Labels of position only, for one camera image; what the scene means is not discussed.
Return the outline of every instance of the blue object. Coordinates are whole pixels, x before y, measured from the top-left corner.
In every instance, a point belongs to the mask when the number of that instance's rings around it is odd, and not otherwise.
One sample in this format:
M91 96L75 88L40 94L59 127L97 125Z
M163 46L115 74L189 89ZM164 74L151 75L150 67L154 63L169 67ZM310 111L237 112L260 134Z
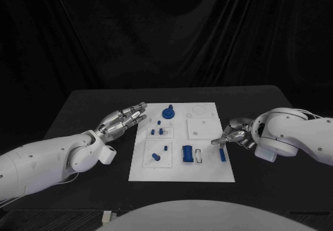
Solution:
M153 158L154 158L156 161L159 161L162 159L162 157L156 153L153 153L151 156L153 156Z
M183 146L183 162L193 162L192 146Z
M169 108L166 108L162 112L162 116L164 119L172 119L175 117L175 111L172 104L169 105Z
M221 160L225 162L224 148L221 148Z

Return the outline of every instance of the table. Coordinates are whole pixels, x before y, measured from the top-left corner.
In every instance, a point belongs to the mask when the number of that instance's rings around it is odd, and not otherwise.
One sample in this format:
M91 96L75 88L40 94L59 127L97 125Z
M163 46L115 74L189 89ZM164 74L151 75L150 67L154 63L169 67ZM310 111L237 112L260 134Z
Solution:
M257 118L277 107L293 107L275 86L186 89L77 90L58 114L45 139L95 129L104 116L140 102L215 102L222 126L235 117ZM13 209L100 209L130 211L175 200L215 200L264 210L332 211L333 167L300 151L274 163L235 143L226 145L235 183L128 182L137 128L111 142L118 154L110 165L98 163L78 179L25 196Z

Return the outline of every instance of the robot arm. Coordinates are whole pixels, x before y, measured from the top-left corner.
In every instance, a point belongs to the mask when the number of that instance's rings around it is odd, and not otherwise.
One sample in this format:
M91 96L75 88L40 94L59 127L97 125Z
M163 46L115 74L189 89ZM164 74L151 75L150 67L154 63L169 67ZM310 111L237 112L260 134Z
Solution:
M140 103L111 113L95 130L68 137L33 142L0 156L0 201L22 197L56 185L98 161L110 164L117 154L111 146L126 130L146 119Z
M255 156L271 162L277 155L296 156L301 149L317 161L333 165L332 121L304 110L277 108L255 120L231 120L222 137L212 144L224 147L226 142L237 142L247 149L257 144Z

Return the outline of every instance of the white board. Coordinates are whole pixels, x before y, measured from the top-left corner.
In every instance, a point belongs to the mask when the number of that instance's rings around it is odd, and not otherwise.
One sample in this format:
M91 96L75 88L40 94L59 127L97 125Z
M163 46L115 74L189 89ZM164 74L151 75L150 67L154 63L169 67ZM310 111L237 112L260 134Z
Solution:
M170 104L175 117L164 119L162 111ZM222 135L215 103L149 103L146 115L147 119L137 127L128 181L235 182L228 150L224 149L226 161L222 162L219 146L211 144L211 140ZM183 162L186 145L192 146L192 163ZM196 149L202 163L196 161ZM151 157L153 153L160 156L159 161Z

